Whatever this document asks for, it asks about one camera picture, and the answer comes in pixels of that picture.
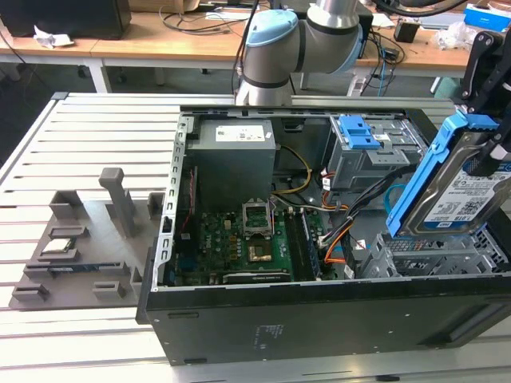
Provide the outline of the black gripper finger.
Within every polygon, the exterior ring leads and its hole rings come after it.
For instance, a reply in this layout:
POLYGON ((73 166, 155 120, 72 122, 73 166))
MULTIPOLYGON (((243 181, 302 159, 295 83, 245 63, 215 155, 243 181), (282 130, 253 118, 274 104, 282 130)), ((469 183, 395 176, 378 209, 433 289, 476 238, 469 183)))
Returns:
POLYGON ((477 95, 477 113, 497 124, 477 157, 477 175, 490 176, 510 154, 510 82, 485 81, 477 95))
POLYGON ((476 97, 485 81, 486 66, 496 49, 496 34, 481 31, 474 38, 465 74, 461 82, 461 98, 469 101, 476 97))

